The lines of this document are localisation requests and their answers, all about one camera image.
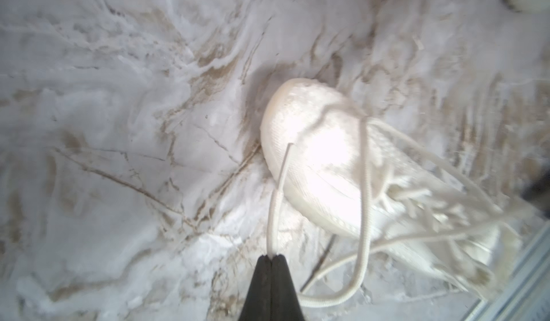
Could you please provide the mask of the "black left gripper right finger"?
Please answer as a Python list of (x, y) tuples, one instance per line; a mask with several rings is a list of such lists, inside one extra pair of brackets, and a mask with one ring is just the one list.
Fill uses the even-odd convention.
[(272, 320), (305, 321), (284, 255), (272, 259)]

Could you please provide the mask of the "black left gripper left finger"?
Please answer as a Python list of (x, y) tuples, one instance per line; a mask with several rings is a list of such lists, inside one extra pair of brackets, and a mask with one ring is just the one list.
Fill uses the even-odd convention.
[(272, 319), (272, 261), (259, 257), (239, 321), (270, 321)]

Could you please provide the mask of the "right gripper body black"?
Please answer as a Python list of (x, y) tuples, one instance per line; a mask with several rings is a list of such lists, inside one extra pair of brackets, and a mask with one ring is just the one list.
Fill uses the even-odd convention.
[(521, 195), (531, 206), (534, 206), (541, 216), (549, 218), (550, 173), (546, 171), (533, 182)]

